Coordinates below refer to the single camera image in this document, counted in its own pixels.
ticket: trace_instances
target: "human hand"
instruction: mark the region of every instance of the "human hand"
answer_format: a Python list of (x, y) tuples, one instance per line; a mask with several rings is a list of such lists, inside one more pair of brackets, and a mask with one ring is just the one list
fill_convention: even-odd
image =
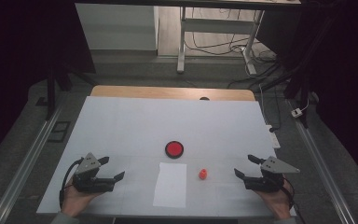
[[(286, 180), (284, 180), (283, 187), (293, 195), (293, 189)], [(279, 190), (277, 192), (266, 193), (254, 190), (254, 192), (263, 199), (275, 219), (282, 220), (291, 217), (289, 198), (283, 191)]]
[(77, 217), (83, 212), (89, 203), (102, 193), (84, 193), (79, 192), (72, 185), (71, 178), (65, 186), (64, 200), (62, 203), (61, 212), (69, 217)]

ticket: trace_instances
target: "orange ball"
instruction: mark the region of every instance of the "orange ball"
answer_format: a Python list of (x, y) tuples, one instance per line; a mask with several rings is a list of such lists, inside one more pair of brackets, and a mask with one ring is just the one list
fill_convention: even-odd
[(205, 179), (207, 175), (208, 175), (208, 172), (206, 171), (206, 169), (202, 169), (199, 173), (199, 178)]

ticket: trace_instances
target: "red button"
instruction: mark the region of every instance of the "red button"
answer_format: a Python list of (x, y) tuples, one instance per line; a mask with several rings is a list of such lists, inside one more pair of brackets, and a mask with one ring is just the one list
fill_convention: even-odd
[(171, 141), (165, 147), (165, 153), (171, 159), (177, 159), (182, 156), (184, 151), (183, 145), (177, 141)]

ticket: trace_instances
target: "white paper sheet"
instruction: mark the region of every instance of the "white paper sheet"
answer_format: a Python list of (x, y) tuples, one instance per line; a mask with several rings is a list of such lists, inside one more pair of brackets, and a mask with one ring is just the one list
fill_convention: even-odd
[(186, 164), (159, 164), (153, 206), (186, 207)]

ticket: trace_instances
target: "white tabletop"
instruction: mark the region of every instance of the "white tabletop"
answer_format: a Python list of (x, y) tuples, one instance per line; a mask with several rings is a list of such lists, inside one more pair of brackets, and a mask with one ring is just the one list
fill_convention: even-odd
[[(165, 146), (179, 141), (173, 160)], [(114, 217), (265, 217), (270, 211), (234, 168), (261, 176), (248, 154), (275, 156), (258, 102), (88, 97), (37, 213), (60, 210), (58, 193), (69, 166), (89, 152), (110, 161), (97, 174), (125, 171), (113, 192), (99, 196), (85, 213)], [(186, 207), (153, 206), (159, 164), (186, 165)], [(199, 171), (208, 170), (200, 180)]]

